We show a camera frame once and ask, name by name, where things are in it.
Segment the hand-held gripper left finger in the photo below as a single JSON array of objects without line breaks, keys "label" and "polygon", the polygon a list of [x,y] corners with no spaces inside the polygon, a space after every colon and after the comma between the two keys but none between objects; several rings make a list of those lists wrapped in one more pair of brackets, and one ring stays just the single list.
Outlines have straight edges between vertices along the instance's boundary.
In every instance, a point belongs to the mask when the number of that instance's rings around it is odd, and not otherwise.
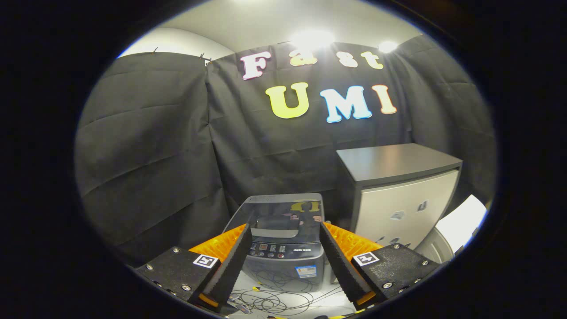
[{"label": "hand-held gripper left finger", "polygon": [[192,307],[221,313],[252,244],[249,224],[191,249],[172,247],[133,272],[166,295]]}]

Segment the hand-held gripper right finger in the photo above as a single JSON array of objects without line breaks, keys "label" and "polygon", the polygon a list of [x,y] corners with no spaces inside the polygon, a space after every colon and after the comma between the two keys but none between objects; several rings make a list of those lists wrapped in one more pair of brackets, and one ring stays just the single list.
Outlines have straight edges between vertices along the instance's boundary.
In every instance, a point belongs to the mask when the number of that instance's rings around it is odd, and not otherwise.
[{"label": "hand-held gripper right finger", "polygon": [[320,224],[319,237],[343,293],[356,310],[402,294],[442,266],[403,244],[381,246],[326,222]]}]

